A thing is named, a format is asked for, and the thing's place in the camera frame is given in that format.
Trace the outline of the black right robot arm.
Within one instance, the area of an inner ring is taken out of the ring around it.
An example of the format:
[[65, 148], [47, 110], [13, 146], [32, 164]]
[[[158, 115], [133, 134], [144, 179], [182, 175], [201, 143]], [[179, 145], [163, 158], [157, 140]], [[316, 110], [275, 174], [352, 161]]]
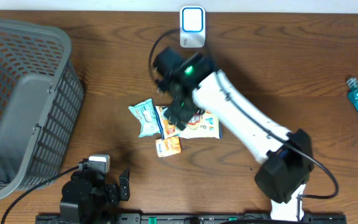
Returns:
[[304, 130], [293, 133], [263, 114], [203, 54], [184, 59], [167, 47], [149, 57], [149, 71], [161, 76], [158, 90], [173, 98], [163, 114], [169, 124], [184, 131], [194, 115], [212, 112], [261, 165], [255, 182], [272, 202], [271, 218], [303, 219], [301, 195], [314, 168]]

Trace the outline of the light blue wipes pack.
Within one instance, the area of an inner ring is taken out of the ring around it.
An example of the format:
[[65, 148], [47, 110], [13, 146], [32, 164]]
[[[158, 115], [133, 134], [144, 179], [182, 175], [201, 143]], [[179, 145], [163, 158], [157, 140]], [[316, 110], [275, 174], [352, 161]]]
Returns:
[[129, 110], [140, 122], [140, 138], [160, 133], [155, 106], [151, 98], [130, 106]]

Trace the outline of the orange small snack box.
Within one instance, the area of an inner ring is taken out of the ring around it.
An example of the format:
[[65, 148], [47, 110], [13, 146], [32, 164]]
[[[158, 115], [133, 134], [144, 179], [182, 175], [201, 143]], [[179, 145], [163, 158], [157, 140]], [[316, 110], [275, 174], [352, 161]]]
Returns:
[[180, 138], [178, 136], [157, 139], [155, 147], [158, 157], [168, 157], [181, 153]]

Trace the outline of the cream chips snack bag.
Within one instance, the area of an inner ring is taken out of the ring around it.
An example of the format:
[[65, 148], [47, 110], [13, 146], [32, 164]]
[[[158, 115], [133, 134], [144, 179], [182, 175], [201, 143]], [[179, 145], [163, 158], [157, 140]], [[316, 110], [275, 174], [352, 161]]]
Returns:
[[204, 114], [195, 114], [183, 131], [180, 131], [175, 125], [170, 124], [168, 118], [164, 117], [168, 106], [155, 106], [155, 113], [157, 115], [157, 123], [160, 128], [160, 133], [164, 139], [173, 136], [180, 138], [217, 138], [221, 139], [223, 133], [221, 125], [217, 116], [210, 111]]

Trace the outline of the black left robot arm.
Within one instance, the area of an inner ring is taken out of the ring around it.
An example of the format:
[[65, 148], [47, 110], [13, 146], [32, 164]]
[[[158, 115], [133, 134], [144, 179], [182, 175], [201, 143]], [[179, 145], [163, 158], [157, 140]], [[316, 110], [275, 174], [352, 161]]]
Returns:
[[62, 188], [59, 223], [116, 223], [116, 217], [106, 207], [117, 206], [130, 198], [130, 170], [119, 176], [119, 182], [106, 182], [100, 169], [82, 169], [72, 174]]

